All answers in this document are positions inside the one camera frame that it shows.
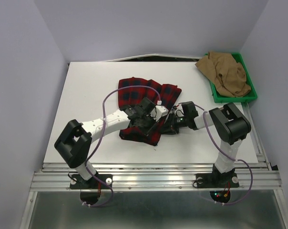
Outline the red plaid skirt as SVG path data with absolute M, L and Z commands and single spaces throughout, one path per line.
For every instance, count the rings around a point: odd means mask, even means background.
M 123 89 L 118 92 L 118 106 L 123 108 L 126 105 L 135 105 L 141 102 L 141 100 L 147 97 L 152 102 L 156 103 L 158 95 L 157 91 L 162 100 L 162 105 L 168 110 L 176 103 L 182 89 L 172 84 L 159 84 L 154 80 L 146 80 L 143 78 L 126 78 L 121 79 L 118 83 L 118 87 L 127 87 L 136 85 L 136 88 Z M 119 132 L 119 137 L 122 140 L 136 141 L 156 146 L 160 140 L 161 133 L 160 129 L 163 126 L 166 117 L 162 117 L 156 128 L 153 129 L 148 136 L 144 135 L 139 128 L 131 127 Z

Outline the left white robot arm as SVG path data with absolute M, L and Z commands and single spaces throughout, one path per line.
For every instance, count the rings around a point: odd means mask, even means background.
M 115 112 L 99 119 L 78 122 L 70 120 L 54 147 L 64 159 L 69 168 L 75 169 L 81 177 L 81 182 L 87 188 L 97 184 L 97 171 L 88 162 L 91 144 L 98 140 L 99 146 L 102 137 L 116 131 L 137 127 L 144 135 L 148 135 L 167 116 L 168 109 L 161 105 L 161 101 L 154 104 L 144 98 L 139 104 L 125 105 Z

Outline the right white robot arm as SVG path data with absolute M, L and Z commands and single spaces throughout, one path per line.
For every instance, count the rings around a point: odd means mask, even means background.
M 206 111 L 190 101 L 180 103 L 172 109 L 160 132 L 163 135 L 176 135 L 184 127 L 194 131 L 206 129 L 218 150 L 211 182 L 222 186 L 228 181 L 228 175 L 233 173 L 242 141 L 251 132 L 250 122 L 233 103 Z

